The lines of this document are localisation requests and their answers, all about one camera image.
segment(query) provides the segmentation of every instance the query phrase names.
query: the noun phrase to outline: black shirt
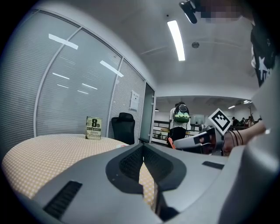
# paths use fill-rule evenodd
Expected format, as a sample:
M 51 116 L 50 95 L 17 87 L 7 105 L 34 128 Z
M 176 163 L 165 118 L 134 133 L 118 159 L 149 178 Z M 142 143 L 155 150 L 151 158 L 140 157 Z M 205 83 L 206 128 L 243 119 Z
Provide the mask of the black shirt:
M 279 54 L 276 50 L 268 32 L 262 26 L 261 20 L 253 13 L 254 23 L 251 32 L 252 47 L 252 65 L 255 68 L 259 86 L 270 76 L 275 64 L 275 56 Z

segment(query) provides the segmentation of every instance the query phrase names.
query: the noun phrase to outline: star logo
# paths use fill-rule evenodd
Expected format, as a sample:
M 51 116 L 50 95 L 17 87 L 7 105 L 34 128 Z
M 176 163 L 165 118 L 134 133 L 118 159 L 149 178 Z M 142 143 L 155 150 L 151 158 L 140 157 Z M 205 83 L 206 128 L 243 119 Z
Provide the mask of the star logo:
M 265 57 L 264 58 L 259 57 L 259 70 L 261 71 L 261 76 L 260 76 L 261 80 L 263 80 L 263 72 L 266 72 L 266 73 L 268 72 L 268 69 L 264 64 L 264 59 L 265 59 Z

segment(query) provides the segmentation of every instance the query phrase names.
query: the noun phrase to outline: black vent grille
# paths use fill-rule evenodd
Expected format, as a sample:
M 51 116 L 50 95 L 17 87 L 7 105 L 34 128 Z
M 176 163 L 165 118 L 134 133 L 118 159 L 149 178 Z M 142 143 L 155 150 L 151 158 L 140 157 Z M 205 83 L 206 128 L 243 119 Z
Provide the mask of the black vent grille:
M 81 183 L 69 181 L 44 207 L 44 211 L 51 216 L 60 219 L 81 186 Z

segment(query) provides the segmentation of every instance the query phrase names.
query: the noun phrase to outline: door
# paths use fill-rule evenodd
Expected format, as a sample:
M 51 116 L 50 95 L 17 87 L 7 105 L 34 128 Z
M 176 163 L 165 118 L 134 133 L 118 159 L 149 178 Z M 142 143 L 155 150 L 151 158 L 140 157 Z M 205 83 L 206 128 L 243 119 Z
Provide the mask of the door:
M 146 84 L 140 138 L 149 142 L 153 116 L 154 91 Z

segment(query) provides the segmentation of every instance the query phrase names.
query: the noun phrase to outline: orange object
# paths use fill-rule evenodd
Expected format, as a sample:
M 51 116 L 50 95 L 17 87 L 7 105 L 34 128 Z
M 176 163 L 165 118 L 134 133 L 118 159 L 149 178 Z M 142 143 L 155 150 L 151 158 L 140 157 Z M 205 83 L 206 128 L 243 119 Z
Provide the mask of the orange object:
M 173 140 L 172 138 L 168 138 L 169 143 L 171 144 L 172 149 L 176 149 L 175 146 L 173 145 Z

